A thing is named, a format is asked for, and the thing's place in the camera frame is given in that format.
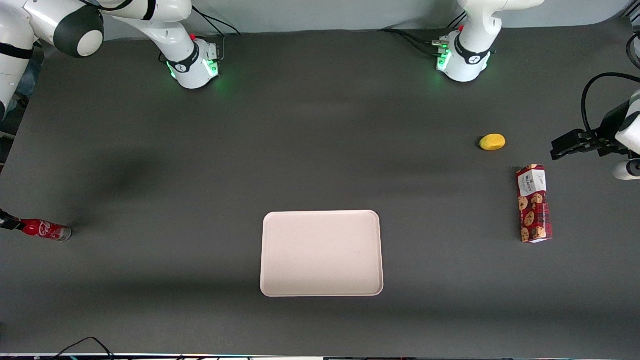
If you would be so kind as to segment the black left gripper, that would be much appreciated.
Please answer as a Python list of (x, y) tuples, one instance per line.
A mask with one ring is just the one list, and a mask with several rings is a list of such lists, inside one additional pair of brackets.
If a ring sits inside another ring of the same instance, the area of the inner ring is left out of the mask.
[(626, 130), (631, 125), (632, 120), (628, 119), (630, 104), (631, 101), (627, 100), (608, 112), (602, 119), (601, 125), (597, 128), (597, 136), (600, 141), (605, 141), (606, 146), (600, 148), (589, 132), (574, 129), (551, 142), (551, 160), (558, 161), (568, 155), (596, 150), (598, 150), (599, 157), (611, 154), (632, 157), (633, 151), (615, 138), (618, 132)]

